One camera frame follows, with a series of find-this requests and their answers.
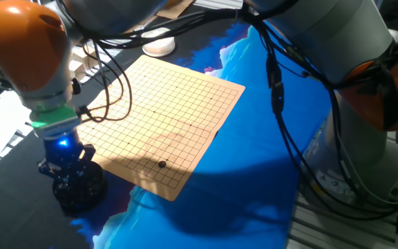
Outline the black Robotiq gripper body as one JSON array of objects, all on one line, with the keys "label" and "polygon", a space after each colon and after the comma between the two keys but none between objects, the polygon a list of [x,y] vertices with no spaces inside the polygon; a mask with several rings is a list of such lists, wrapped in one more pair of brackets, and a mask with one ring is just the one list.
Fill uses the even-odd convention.
[{"label": "black Robotiq gripper body", "polygon": [[77,130],[63,133],[53,139],[43,140],[43,142],[47,162],[58,167],[69,167],[75,164],[84,147]]}]

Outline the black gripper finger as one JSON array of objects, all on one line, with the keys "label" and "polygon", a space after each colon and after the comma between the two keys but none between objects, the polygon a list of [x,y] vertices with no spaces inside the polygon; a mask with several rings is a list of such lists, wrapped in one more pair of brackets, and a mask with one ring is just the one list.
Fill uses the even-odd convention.
[{"label": "black gripper finger", "polygon": [[70,180],[76,181],[89,181],[92,179],[92,162],[89,160],[80,160],[70,171]]},{"label": "black gripper finger", "polygon": [[41,174],[52,179],[63,178],[62,168],[58,165],[50,163],[46,158],[37,163],[38,170]]}]

